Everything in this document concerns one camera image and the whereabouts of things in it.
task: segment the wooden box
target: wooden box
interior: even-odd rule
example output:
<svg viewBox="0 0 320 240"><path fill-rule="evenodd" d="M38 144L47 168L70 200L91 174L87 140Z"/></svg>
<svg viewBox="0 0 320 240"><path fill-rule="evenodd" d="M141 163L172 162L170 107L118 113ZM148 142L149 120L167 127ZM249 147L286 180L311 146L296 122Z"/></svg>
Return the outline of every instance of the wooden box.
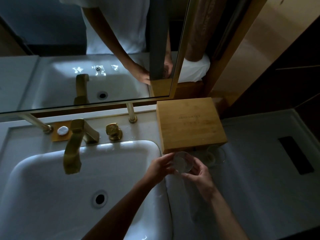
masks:
<svg viewBox="0 0 320 240"><path fill-rule="evenodd" d="M227 142L210 97L157 101L156 111L164 154Z"/></svg>

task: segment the gold faucet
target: gold faucet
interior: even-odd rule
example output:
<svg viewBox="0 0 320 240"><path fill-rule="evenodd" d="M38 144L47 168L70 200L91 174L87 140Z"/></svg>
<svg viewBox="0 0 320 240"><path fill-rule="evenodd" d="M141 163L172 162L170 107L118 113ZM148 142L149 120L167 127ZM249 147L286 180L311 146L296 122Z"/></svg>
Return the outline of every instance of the gold faucet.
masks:
<svg viewBox="0 0 320 240"><path fill-rule="evenodd" d="M77 96L75 97L73 104L89 104L88 94L87 94L87 82L89 81L88 74L79 74L75 77L75 90Z"/></svg>
<svg viewBox="0 0 320 240"><path fill-rule="evenodd" d="M94 144L99 142L99 132L92 129L84 119L72 120L70 124L72 135L66 145L63 155L63 168L66 174L80 172L80 146L82 139L86 144Z"/></svg>
<svg viewBox="0 0 320 240"><path fill-rule="evenodd" d="M106 126L106 134L112 141L117 141L122 138L122 130L119 128L117 123L108 124Z"/></svg>

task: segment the sink basin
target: sink basin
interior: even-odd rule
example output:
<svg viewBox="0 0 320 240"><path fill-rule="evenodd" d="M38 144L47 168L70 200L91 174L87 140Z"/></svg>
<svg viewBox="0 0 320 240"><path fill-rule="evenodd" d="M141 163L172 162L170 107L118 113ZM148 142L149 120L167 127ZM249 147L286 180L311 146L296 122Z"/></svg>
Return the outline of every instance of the sink basin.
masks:
<svg viewBox="0 0 320 240"><path fill-rule="evenodd" d="M143 53L141 58L133 60L143 67L148 64ZM148 85L137 81L114 55L42 57L20 110L72 106L77 96L76 76L79 74L89 75L90 103L150 96Z"/></svg>
<svg viewBox="0 0 320 240"><path fill-rule="evenodd" d="M151 141L80 148L78 174L66 175L64 151L21 161L0 205L0 239L81 239L142 178L160 156ZM171 239L172 221L162 181L139 208L125 239Z"/></svg>

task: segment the mirror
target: mirror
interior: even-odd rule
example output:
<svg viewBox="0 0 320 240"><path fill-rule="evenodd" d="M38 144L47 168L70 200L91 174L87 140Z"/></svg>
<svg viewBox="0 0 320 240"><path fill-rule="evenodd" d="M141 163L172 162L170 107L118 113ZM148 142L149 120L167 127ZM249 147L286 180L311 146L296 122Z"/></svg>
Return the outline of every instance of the mirror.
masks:
<svg viewBox="0 0 320 240"><path fill-rule="evenodd" d="M189 1L1 0L26 56L0 57L0 113L170 96Z"/></svg>

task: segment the sink drain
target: sink drain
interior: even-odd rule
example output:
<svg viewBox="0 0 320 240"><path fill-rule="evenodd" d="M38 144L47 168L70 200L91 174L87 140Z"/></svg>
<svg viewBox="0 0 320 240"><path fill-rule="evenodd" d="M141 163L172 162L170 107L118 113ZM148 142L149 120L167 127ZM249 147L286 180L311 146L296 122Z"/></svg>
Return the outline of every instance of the sink drain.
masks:
<svg viewBox="0 0 320 240"><path fill-rule="evenodd" d="M104 190L99 190L92 197L92 206L94 208L102 208L108 201L108 194Z"/></svg>
<svg viewBox="0 0 320 240"><path fill-rule="evenodd" d="M106 100L108 97L108 93L106 91L100 91L97 93L98 100Z"/></svg>

